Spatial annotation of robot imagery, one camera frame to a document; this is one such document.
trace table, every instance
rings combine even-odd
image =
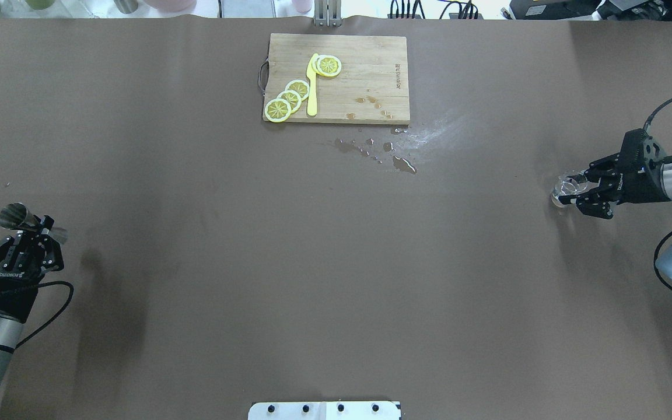
[[[0,207],[69,229],[48,278],[77,287],[0,418],[672,418],[672,203],[548,198],[672,96],[672,23],[346,19],[329,33],[408,37],[399,135],[261,121],[269,35],[311,23],[0,20]],[[653,135],[672,152],[672,105]],[[368,138],[418,173],[334,146]]]

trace sticker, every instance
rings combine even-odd
[[[544,13],[544,9],[546,9],[546,5],[533,6],[528,8],[528,11],[525,12],[525,16],[540,15],[541,13]]]

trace wet smear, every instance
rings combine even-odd
[[[353,149],[351,144],[346,144],[344,143],[344,141],[341,141],[341,139],[338,138],[336,139],[336,141],[334,141],[334,146],[336,146],[336,148],[339,149],[339,152],[342,153],[349,152],[351,151],[351,149]]]
[[[395,169],[400,170],[401,172],[409,172],[412,175],[417,174],[417,168],[413,167],[408,160],[403,159],[403,157],[394,156],[393,157],[393,166]]]

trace cutting board handle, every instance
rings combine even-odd
[[[266,83],[264,84],[264,67],[266,67]],[[269,56],[266,56],[261,68],[258,69],[258,88],[261,89],[261,95],[266,96],[266,85],[269,84]]]

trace yellow knife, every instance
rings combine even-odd
[[[307,63],[307,80],[310,82],[310,96],[307,97],[307,115],[315,117],[315,114],[318,113],[318,97],[317,97],[317,88],[315,87],[315,79],[317,79],[318,74],[315,73],[315,59],[318,58],[318,53],[316,52],[312,57],[310,57],[310,62]]]

